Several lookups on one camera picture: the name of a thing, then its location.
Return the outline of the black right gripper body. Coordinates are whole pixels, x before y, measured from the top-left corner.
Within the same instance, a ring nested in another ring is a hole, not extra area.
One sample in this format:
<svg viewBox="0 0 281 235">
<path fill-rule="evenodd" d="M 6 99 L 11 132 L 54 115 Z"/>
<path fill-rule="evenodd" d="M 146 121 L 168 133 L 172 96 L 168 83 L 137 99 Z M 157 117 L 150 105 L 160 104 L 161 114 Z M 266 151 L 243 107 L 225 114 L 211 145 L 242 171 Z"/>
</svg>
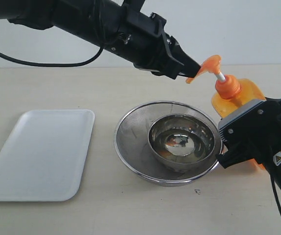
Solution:
<svg viewBox="0 0 281 235">
<path fill-rule="evenodd" d="M 268 158 L 281 150 L 281 110 L 276 119 L 267 126 L 250 131 L 235 142 L 223 143 L 228 150 L 217 156 L 223 168 L 251 159 L 255 159 L 258 164 L 266 163 Z"/>
</svg>

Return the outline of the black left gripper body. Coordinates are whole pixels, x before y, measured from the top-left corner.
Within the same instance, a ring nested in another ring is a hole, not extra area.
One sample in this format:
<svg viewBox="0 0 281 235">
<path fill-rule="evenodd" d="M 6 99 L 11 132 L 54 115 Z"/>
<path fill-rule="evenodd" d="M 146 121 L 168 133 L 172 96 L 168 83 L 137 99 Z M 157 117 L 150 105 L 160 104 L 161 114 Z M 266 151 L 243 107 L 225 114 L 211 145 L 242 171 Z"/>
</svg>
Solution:
<svg viewBox="0 0 281 235">
<path fill-rule="evenodd" d="M 184 63 L 172 54 L 175 39 L 164 30 L 166 19 L 157 13 L 122 12 L 120 57 L 134 67 L 171 79 L 183 76 Z"/>
</svg>

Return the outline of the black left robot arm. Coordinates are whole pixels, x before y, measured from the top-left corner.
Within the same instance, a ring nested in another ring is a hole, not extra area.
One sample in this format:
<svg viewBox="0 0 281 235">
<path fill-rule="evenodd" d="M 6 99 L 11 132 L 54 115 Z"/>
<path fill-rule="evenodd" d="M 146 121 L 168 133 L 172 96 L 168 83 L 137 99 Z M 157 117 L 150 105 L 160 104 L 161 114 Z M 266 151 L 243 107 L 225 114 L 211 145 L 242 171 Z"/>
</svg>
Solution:
<svg viewBox="0 0 281 235">
<path fill-rule="evenodd" d="M 200 65 L 165 32 L 166 20 L 141 12 L 141 0 L 0 0 L 0 19 L 37 30 L 60 28 L 131 63 L 175 79 L 195 77 Z"/>
</svg>

